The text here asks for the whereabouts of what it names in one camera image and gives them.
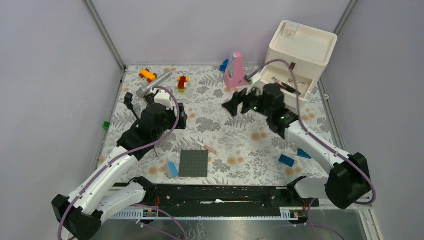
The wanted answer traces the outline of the clear plastic bag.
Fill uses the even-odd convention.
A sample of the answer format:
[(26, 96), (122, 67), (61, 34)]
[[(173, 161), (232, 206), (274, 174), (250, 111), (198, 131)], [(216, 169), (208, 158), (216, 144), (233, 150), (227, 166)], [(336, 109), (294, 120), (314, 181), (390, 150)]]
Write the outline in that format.
[(276, 77), (272, 77), (271, 79), (274, 82), (276, 82), (278, 84), (281, 84), (281, 85), (288, 85), (288, 86), (292, 86), (294, 84), (306, 85), (305, 82), (301, 82), (301, 81), (297, 81), (297, 80), (292, 80), (292, 79), (288, 79), (287, 82), (280, 81)]

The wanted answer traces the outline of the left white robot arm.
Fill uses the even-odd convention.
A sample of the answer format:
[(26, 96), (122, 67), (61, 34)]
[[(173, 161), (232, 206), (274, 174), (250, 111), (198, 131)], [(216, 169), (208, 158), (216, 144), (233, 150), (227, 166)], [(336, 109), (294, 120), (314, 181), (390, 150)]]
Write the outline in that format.
[(74, 240), (89, 240), (102, 224), (125, 208), (155, 200), (155, 188), (144, 177), (136, 177), (123, 189), (106, 195), (120, 176), (138, 163), (174, 130), (187, 127), (184, 105), (162, 86), (152, 88), (154, 101), (117, 141), (112, 153), (88, 179), (68, 195), (57, 195), (51, 202), (59, 222), (57, 238), (64, 234)]

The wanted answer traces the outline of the cream three-drawer organizer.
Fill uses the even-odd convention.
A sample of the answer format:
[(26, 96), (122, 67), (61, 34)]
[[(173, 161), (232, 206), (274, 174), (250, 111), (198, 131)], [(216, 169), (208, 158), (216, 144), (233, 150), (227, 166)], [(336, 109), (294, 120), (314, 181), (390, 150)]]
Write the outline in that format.
[(260, 71), (260, 76), (264, 84), (274, 84), (272, 77), (284, 83), (288, 79), (306, 83), (306, 85), (296, 83), (291, 85), (291, 87), (297, 85), (301, 93), (299, 105), (303, 108), (331, 59), (338, 36), (332, 32), (298, 23), (295, 38), (289, 39), (282, 36), (282, 30), (287, 21), (289, 20), (283, 20), (276, 30), (269, 44), (265, 61), (285, 60), (293, 70), (295, 79), (282, 62), (267, 65)]

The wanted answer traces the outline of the white cosmetic box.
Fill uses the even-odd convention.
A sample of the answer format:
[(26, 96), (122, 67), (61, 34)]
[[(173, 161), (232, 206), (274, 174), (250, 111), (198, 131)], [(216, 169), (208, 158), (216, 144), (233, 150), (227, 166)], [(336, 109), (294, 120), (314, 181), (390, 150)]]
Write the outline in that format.
[(298, 28), (298, 23), (287, 21), (284, 27), (282, 28), (281, 36), (288, 39), (294, 39), (297, 34)]

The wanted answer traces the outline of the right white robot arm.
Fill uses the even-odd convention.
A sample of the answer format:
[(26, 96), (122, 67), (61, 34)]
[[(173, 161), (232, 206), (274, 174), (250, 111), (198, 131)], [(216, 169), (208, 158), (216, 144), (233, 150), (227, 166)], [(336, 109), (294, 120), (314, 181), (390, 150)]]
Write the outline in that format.
[(285, 95), (277, 83), (253, 84), (237, 91), (223, 103), (233, 117), (255, 111), (266, 117), (269, 129), (284, 140), (296, 144), (316, 161), (327, 173), (327, 177), (300, 177), (290, 183), (287, 201), (293, 206), (301, 205), (306, 199), (328, 199), (340, 209), (346, 209), (364, 195), (372, 193), (372, 204), (377, 191), (370, 177), (367, 159), (361, 153), (350, 154), (330, 144), (307, 126), (298, 114), (285, 104)]

